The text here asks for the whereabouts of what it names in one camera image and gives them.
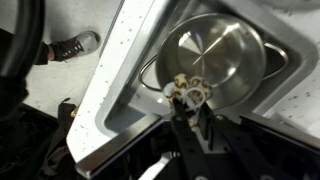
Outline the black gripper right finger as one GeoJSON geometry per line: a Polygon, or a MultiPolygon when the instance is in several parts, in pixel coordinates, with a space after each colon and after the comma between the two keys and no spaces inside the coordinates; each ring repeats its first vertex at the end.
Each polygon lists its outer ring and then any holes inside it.
{"type": "Polygon", "coordinates": [[[242,131],[238,124],[217,115],[204,103],[200,108],[200,130],[208,141],[208,149],[214,150],[214,140],[224,140],[235,159],[234,169],[247,175],[247,180],[285,180],[287,174],[270,165],[254,145],[250,135],[242,131]]]}

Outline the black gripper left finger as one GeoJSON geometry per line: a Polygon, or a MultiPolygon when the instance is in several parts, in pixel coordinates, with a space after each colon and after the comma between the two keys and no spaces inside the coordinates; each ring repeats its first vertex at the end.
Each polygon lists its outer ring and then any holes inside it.
{"type": "Polygon", "coordinates": [[[202,147],[191,130],[184,105],[173,100],[174,115],[171,126],[176,137],[180,156],[188,180],[210,180],[212,178],[202,147]]]}

